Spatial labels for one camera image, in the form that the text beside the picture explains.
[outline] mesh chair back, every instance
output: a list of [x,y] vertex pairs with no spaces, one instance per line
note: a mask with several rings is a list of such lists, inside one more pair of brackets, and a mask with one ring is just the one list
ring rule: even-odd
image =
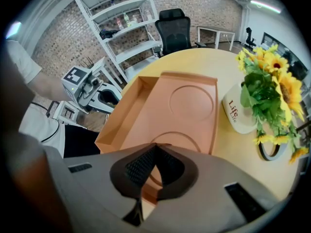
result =
[[163,10],[155,26],[163,42],[163,55],[190,49],[190,18],[181,9]]

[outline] white desk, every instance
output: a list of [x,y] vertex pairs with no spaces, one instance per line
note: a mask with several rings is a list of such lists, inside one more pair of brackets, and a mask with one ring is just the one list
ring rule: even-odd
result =
[[230,51],[233,46],[233,41],[234,41],[234,32],[230,32],[226,29],[218,28],[218,27],[212,27],[212,26],[197,26],[197,31],[198,31],[198,42],[200,42],[200,30],[208,30],[208,31],[213,31],[216,32],[216,37],[215,37],[215,49],[218,49],[218,44],[219,44],[219,38],[220,38],[220,33],[225,33],[225,34],[232,34],[232,39],[231,39],[231,44],[230,44]]

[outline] black office chair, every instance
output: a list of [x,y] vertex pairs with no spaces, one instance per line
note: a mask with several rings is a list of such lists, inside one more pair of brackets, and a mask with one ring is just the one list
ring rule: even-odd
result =
[[254,41],[256,41],[254,38],[251,40],[251,35],[252,35],[252,30],[250,27],[248,27],[246,29],[246,32],[248,33],[248,37],[246,39],[246,43],[248,45],[245,45],[246,47],[248,47],[251,51],[253,50],[253,47],[256,46],[256,44],[254,43]]
[[[163,42],[163,55],[191,49],[190,43],[190,18],[186,17],[181,9],[163,10],[155,26]],[[205,44],[195,42],[198,48],[206,47]],[[160,58],[160,47],[155,48],[155,53]]]

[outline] black sticker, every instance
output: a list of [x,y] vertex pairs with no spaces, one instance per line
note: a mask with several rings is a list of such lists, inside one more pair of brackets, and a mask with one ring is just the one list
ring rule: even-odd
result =
[[74,67],[71,71],[64,77],[64,80],[69,81],[72,84],[78,85],[78,83],[82,80],[87,73]]

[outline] round table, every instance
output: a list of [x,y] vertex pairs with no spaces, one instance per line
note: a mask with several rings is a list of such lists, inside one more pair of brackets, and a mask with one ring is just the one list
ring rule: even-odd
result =
[[[138,76],[159,77],[163,71],[180,71],[202,74],[218,79],[219,121],[216,144],[212,155],[226,159],[253,178],[264,184],[279,199],[284,199],[297,172],[297,163],[290,165],[291,150],[275,161],[265,161],[258,146],[253,143],[256,131],[239,134],[232,128],[221,101],[226,92],[237,82],[243,80],[238,69],[236,54],[216,49],[189,49],[164,56],[145,67]],[[133,78],[123,89],[122,95],[135,80]],[[264,144],[266,150],[272,150],[272,144]]]

